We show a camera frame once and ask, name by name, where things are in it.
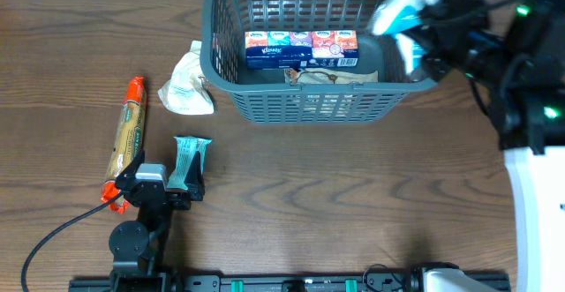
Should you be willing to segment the mint green snack bar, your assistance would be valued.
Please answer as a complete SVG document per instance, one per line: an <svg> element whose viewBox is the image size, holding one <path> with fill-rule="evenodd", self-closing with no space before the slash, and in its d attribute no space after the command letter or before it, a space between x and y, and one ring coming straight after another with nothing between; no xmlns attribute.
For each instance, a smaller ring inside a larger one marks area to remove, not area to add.
<svg viewBox="0 0 565 292"><path fill-rule="evenodd" d="M175 140L177 142L176 166L169 177L167 190L187 192L188 187L185 185L185 178L191 163L196 154L199 153L200 172L203 172L207 146L212 142L212 139L177 136Z"/></svg>

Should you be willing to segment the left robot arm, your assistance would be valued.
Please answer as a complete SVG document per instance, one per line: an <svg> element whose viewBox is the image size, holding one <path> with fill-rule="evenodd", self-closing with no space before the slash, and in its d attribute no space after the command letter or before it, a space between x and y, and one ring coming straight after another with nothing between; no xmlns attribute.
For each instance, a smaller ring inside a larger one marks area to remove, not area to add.
<svg viewBox="0 0 565 292"><path fill-rule="evenodd" d="M116 179L116 187L124 199L139 209L136 220L119 224L109 237L109 249L114 256L113 273L117 277L177 274L162 263L165 245L173 213L190 209L193 201L204 197L201 152L189 160L182 181L185 190L170 188L165 177L164 165L146 163L145 153L140 152Z"/></svg>

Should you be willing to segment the teal white pouch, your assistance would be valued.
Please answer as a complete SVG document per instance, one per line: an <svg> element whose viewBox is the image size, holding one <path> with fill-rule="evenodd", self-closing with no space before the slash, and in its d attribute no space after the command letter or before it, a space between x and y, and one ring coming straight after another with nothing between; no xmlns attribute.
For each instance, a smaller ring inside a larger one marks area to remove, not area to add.
<svg viewBox="0 0 565 292"><path fill-rule="evenodd" d="M436 5L440 0L386 0L373 13L367 30L376 36L389 35L396 42L403 59L404 73L413 82L426 76L421 70L421 60L427 49L406 32L423 25L418 15L427 5Z"/></svg>

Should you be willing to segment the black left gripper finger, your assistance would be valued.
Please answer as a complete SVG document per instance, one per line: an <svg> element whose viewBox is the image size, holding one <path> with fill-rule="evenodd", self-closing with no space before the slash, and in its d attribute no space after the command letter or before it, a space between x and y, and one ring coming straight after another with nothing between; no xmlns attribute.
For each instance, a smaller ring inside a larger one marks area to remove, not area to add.
<svg viewBox="0 0 565 292"><path fill-rule="evenodd" d="M189 194L191 201L202 201L205 195L201 164L201 152L197 151L192 158L184 179L186 192Z"/></svg>
<svg viewBox="0 0 565 292"><path fill-rule="evenodd" d="M123 169L123 171L117 176L115 181L116 187L134 187L136 184L135 174L139 167L144 163L144 151L141 150L132 159L131 163Z"/></svg>

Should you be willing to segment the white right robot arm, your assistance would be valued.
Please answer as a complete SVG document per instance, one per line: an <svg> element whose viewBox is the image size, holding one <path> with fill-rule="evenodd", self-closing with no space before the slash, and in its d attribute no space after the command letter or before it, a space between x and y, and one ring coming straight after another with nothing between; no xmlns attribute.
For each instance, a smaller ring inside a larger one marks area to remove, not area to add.
<svg viewBox="0 0 565 292"><path fill-rule="evenodd" d="M459 70L484 87L513 191L517 289L564 288L564 0L510 0L508 32L483 0L389 0L378 15L425 51L434 79Z"/></svg>

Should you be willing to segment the multicolour tissue pack box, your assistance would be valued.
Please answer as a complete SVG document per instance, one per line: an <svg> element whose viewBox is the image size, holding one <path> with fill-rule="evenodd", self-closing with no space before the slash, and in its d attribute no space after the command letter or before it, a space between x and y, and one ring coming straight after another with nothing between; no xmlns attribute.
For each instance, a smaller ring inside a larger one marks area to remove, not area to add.
<svg viewBox="0 0 565 292"><path fill-rule="evenodd" d="M349 68L358 59L353 30L245 33L245 61L252 70Z"/></svg>

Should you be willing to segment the brown photo snack bag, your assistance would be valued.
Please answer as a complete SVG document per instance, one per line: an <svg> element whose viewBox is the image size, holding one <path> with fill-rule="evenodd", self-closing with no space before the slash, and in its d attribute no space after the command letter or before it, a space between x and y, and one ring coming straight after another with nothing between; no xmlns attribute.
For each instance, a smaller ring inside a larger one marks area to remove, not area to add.
<svg viewBox="0 0 565 292"><path fill-rule="evenodd" d="M357 74L345 71L332 71L322 68L309 68L295 70L288 68L284 70L285 82L291 85L348 85L351 83L377 83L379 73L377 71L369 74Z"/></svg>

